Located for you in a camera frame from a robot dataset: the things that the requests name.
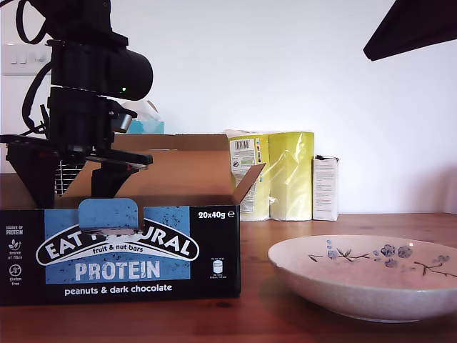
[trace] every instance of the eat natural box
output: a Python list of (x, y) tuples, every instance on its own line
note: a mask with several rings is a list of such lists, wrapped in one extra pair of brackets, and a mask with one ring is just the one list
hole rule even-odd
[[(17, 175), (1, 175), (0, 304), (240, 294), (239, 204), (263, 166), (253, 166), (232, 191), (225, 135), (118, 135), (114, 148), (154, 157), (117, 194), (138, 205), (142, 233), (133, 236), (93, 235), (80, 227), (78, 207), (90, 196), (99, 164), (86, 164), (55, 210), (35, 209)], [(94, 222), (118, 224), (135, 207), (94, 206), (86, 206)]]

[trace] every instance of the blue label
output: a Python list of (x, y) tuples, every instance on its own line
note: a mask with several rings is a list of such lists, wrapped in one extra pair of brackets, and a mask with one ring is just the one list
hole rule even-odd
[[(145, 208), (151, 228), (144, 236), (90, 236), (79, 229), (78, 217), (78, 210), (44, 212), (46, 241), (36, 255), (46, 266), (46, 284), (191, 278), (199, 248), (190, 237), (188, 207)], [(121, 218), (119, 227), (126, 224)]]

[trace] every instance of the yellow packaging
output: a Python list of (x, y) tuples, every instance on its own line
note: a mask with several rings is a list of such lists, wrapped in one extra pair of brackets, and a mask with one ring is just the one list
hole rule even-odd
[(270, 134), (269, 155), (271, 218), (311, 220), (314, 133)]
[(230, 141), (231, 172), (234, 186), (243, 179), (249, 167), (265, 163), (256, 183), (240, 204), (240, 219), (261, 221), (270, 218), (270, 159), (268, 134), (245, 131), (227, 131)]

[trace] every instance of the table surface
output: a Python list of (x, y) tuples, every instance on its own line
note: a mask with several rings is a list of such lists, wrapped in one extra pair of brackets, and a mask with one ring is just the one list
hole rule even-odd
[(342, 317), (296, 296), (266, 253), (317, 234), (404, 237), (457, 247), (452, 214), (347, 214), (337, 222), (241, 225), (241, 297), (166, 302), (0, 308), (9, 342), (457, 342), (457, 314), (410, 324)]

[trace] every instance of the ceramic bowl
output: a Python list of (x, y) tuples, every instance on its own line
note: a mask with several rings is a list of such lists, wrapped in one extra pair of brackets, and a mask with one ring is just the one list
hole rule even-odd
[(410, 239), (312, 236), (272, 246), (268, 258), (296, 293), (332, 312), (414, 322), (457, 311), (457, 249)]

